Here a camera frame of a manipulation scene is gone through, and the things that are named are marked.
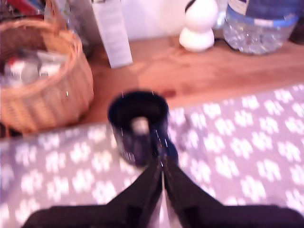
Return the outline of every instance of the basket handle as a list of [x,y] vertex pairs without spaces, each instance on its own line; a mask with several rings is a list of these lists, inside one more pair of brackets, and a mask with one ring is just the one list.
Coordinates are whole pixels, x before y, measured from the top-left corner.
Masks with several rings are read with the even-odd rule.
[[53,21],[56,25],[56,30],[68,30],[66,20],[61,15],[55,0],[46,0],[46,5],[50,10],[51,16],[53,17]]

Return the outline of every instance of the dark blue mug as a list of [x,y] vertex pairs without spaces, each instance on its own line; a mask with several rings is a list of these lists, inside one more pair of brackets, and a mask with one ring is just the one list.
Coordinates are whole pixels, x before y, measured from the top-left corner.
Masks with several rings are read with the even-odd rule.
[[[108,119],[117,147],[129,163],[145,166],[158,156],[170,156],[178,163],[178,153],[167,134],[168,114],[167,102],[154,92],[128,92],[113,101]],[[138,134],[132,128],[133,120],[138,117],[148,121],[146,134]]]

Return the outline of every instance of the white wall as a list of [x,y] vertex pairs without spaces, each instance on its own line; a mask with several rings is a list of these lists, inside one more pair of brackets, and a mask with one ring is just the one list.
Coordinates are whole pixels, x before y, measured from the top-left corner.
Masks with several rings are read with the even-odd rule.
[[128,37],[132,39],[178,34],[190,0],[121,0]]

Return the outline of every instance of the wooden table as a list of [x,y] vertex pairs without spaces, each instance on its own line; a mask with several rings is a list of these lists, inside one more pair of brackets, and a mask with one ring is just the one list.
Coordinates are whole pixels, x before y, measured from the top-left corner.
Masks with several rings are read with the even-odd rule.
[[190,53],[178,38],[136,41],[130,47],[133,64],[120,69],[110,68],[102,48],[90,58],[95,99],[81,123],[107,120],[110,102],[132,89],[156,91],[174,108],[304,82],[304,46],[290,42],[265,56],[234,52],[225,43]]

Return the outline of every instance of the white figurine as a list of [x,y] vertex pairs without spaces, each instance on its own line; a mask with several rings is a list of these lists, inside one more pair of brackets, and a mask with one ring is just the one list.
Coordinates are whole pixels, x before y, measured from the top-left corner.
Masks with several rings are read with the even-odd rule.
[[186,21],[180,33],[180,44],[188,51],[200,52],[214,44],[212,26],[217,21],[219,9],[215,0],[191,2],[186,8]]

